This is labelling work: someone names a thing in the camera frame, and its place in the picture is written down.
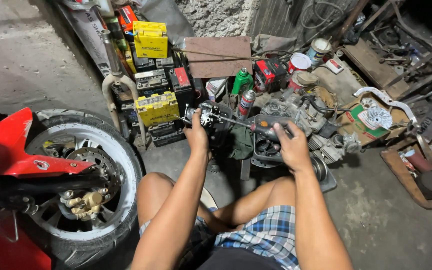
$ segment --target engine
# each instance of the engine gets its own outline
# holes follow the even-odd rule
[[[334,163],[346,153],[361,148],[356,133],[336,133],[339,125],[335,123],[334,109],[317,95],[292,94],[286,101],[272,98],[261,108],[261,114],[294,119],[308,138],[309,150],[326,164]]]

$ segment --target concrete wall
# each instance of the concrete wall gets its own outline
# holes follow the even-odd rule
[[[100,86],[75,58],[81,52],[71,40],[67,43],[70,50],[45,21],[65,35],[52,17],[54,11],[46,10],[48,3],[35,2],[37,6],[28,0],[0,0],[0,113],[11,114],[24,107],[34,111],[84,109],[110,120]],[[84,57],[79,59],[87,64]]]

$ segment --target spray can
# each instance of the spray can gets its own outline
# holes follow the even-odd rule
[[[239,120],[246,120],[248,118],[249,112],[251,111],[251,107],[253,107],[253,104],[256,100],[256,93],[249,89],[244,91],[243,95],[241,96],[241,101],[239,102],[239,105],[236,109],[236,118]]]
[[[234,85],[231,94],[239,95],[246,90],[253,89],[253,86],[253,77],[251,77],[246,68],[241,68],[234,79]]]

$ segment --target leg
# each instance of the leg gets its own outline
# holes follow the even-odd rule
[[[271,206],[296,206],[296,183],[292,176],[280,177],[214,212],[228,226],[245,224]]]
[[[175,183],[170,177],[159,172],[148,173],[141,179],[136,198],[140,227],[156,216]],[[197,215],[203,218],[208,227],[215,233],[229,230],[202,203],[198,207]]]

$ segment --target red box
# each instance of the red box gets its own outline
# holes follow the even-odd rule
[[[279,81],[288,75],[288,72],[276,57],[256,61],[253,68],[265,85]]]
[[[117,20],[119,21],[123,32],[131,31],[133,29],[133,22],[138,21],[133,9],[130,6],[124,6],[117,9],[117,11],[119,12]]]

